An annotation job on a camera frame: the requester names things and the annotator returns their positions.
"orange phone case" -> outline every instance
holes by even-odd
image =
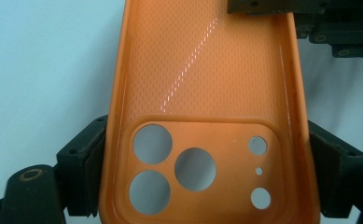
[[[171,137],[169,153],[140,158],[145,127]],[[191,148],[216,168],[201,189],[175,171]],[[141,174],[166,188],[135,185]],[[145,187],[170,195],[155,214],[133,202],[132,188],[154,197]],[[255,206],[257,190],[268,203]],[[223,0],[127,1],[99,207],[104,223],[318,223],[293,15],[227,14]]]

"white background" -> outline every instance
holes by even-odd
[[[0,198],[22,168],[108,113],[124,2],[0,1]],[[301,40],[309,119],[363,151],[363,59]],[[356,223],[358,211],[347,220]],[[68,223],[100,223],[68,217]]]

